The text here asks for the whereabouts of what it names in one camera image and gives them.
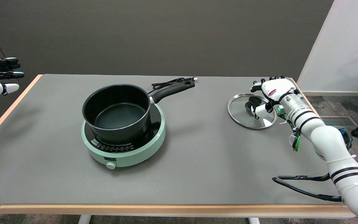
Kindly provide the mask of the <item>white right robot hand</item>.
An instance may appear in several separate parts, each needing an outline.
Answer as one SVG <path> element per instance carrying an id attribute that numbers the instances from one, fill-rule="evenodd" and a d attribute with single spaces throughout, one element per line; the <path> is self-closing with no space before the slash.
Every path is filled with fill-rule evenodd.
<path id="1" fill-rule="evenodd" d="M 269 115 L 276 105 L 280 105 L 280 101 L 287 95 L 299 95 L 300 91 L 293 82 L 286 78 L 271 78 L 268 81 L 261 79 L 260 82 L 254 82 L 250 91 L 262 91 L 268 100 L 266 104 L 259 106 L 251 106 L 251 112 L 256 119 L 264 118 Z"/>

